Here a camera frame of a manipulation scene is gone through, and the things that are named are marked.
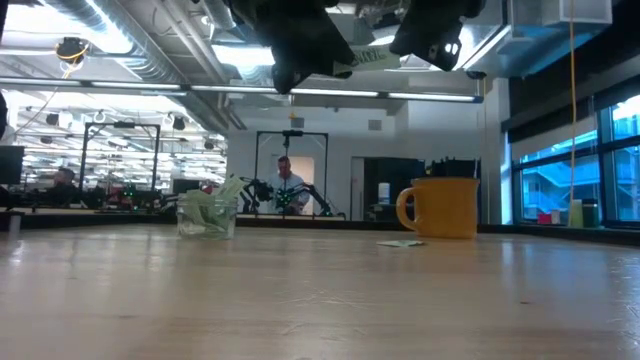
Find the mug handle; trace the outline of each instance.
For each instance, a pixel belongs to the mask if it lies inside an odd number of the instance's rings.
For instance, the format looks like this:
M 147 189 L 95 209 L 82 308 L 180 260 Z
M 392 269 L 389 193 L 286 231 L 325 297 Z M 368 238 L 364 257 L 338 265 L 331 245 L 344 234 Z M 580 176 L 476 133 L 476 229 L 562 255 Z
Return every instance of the mug handle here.
M 409 220 L 409 217 L 407 216 L 407 199 L 409 198 L 409 196 L 415 197 L 414 191 L 414 188 L 408 188 L 402 190 L 400 195 L 398 195 L 398 199 L 396 200 L 396 215 L 398 215 L 398 220 L 400 220 L 400 223 L 407 229 L 417 231 L 416 223 Z

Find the table surface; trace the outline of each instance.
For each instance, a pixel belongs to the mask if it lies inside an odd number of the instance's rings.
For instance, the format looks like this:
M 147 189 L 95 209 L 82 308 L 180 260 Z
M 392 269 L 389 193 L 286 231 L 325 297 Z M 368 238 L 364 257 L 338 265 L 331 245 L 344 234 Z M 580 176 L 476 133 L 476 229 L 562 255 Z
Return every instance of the table surface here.
M 526 236 L 173 226 L 0 242 L 0 357 L 637 359 L 640 251 Z

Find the yellow mug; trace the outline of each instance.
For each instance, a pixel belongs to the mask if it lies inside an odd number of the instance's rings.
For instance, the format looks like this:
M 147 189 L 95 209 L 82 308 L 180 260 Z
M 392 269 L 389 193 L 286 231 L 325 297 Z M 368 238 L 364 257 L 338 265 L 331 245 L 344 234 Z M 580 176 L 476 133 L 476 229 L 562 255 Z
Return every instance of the yellow mug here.
M 473 239 L 478 227 L 478 184 L 476 179 L 422 178 L 411 182 L 396 200 L 400 223 L 421 237 Z M 407 216 L 407 199 L 412 196 L 414 220 Z

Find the clear glass container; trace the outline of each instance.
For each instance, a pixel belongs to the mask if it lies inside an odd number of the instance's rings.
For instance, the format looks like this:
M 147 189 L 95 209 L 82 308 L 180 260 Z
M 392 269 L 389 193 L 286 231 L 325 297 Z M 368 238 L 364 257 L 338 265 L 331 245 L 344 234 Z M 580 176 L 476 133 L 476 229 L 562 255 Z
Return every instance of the clear glass container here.
M 232 239 L 236 227 L 237 200 L 223 201 L 214 196 L 198 200 L 178 200 L 178 233 L 181 236 L 212 240 Z

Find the red object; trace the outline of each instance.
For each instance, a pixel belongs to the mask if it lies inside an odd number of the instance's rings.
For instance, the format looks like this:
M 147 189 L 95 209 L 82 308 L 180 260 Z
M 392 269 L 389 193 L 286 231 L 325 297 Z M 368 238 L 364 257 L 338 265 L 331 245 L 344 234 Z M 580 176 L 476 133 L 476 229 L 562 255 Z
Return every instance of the red object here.
M 538 224 L 551 224 L 551 214 L 538 214 Z

